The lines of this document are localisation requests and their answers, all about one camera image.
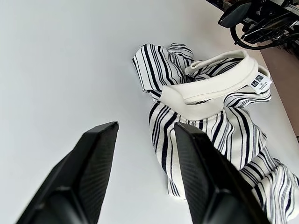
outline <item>clothing label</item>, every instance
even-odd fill
[[[255,79],[252,81],[250,86],[254,89],[257,94],[261,92],[266,92],[272,83],[272,80],[263,75],[262,73],[258,72]]]

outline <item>white table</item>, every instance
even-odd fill
[[[51,168],[98,124],[120,129],[101,224],[187,224],[169,198],[148,131],[150,96],[131,58],[185,43],[197,59],[236,49],[204,0],[10,0],[0,4],[0,222],[17,220]],[[263,63],[260,52],[251,52]],[[299,147],[272,87],[253,105],[271,153],[299,175]]]

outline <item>garment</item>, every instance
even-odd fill
[[[258,74],[270,78],[244,50],[194,61],[185,45],[168,49],[146,44],[133,58],[142,90],[152,94],[149,128],[155,153],[168,176],[168,192],[185,199],[174,124],[204,131],[214,147],[238,169],[273,224],[298,213],[299,179],[271,158],[266,135],[244,109],[271,99],[270,89],[256,93]]]

